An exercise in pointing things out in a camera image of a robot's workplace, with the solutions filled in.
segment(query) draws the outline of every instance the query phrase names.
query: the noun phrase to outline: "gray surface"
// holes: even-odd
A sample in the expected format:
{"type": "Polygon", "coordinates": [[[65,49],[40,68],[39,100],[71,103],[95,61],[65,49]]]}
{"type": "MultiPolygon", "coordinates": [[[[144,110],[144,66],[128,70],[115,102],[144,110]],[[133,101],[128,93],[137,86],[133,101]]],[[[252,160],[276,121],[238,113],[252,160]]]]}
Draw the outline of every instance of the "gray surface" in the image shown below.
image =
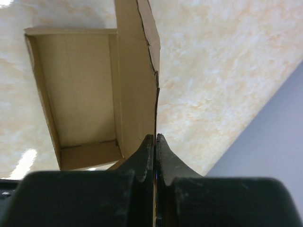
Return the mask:
{"type": "Polygon", "coordinates": [[[303,219],[303,63],[207,176],[277,178],[303,219]]]}

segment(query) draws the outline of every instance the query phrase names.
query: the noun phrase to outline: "black object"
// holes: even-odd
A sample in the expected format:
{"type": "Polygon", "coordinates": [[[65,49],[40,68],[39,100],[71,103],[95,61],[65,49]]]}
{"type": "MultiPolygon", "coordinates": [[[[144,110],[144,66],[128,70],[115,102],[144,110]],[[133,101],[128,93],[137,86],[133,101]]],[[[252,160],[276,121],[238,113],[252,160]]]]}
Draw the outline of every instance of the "black object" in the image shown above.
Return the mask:
{"type": "Polygon", "coordinates": [[[301,227],[293,201],[268,178],[202,178],[147,135],[114,171],[27,175],[1,226],[301,227]]]}

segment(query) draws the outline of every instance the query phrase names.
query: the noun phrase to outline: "cardboard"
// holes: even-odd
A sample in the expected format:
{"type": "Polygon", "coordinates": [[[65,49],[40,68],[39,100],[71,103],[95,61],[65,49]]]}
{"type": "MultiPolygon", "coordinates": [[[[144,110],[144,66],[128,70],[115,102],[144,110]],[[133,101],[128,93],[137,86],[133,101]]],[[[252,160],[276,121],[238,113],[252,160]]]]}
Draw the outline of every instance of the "cardboard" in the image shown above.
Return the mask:
{"type": "Polygon", "coordinates": [[[148,0],[115,6],[118,29],[25,30],[61,170],[121,163],[156,132],[160,39],[151,8],[148,0]]]}

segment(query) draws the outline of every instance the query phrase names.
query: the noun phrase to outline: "brown box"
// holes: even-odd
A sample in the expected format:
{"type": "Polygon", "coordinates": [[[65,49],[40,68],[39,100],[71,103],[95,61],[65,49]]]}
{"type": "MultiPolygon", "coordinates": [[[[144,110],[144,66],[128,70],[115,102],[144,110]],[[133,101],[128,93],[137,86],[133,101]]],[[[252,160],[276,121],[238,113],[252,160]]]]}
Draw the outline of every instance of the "brown box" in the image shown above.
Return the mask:
{"type": "Polygon", "coordinates": [[[155,134],[160,39],[148,0],[115,0],[118,29],[25,30],[61,170],[129,158],[155,134]]]}

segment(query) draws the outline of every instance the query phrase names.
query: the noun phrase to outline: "beige marbled surface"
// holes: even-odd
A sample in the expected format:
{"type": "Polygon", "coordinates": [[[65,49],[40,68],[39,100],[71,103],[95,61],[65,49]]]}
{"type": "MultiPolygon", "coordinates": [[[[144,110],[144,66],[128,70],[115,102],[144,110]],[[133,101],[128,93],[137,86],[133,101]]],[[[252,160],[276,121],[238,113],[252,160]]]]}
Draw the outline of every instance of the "beige marbled surface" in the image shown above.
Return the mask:
{"type": "MultiPolygon", "coordinates": [[[[0,177],[57,169],[23,29],[116,27],[113,0],[0,0],[0,177]]],[[[303,58],[303,0],[151,0],[158,132],[205,174],[303,58]]]]}

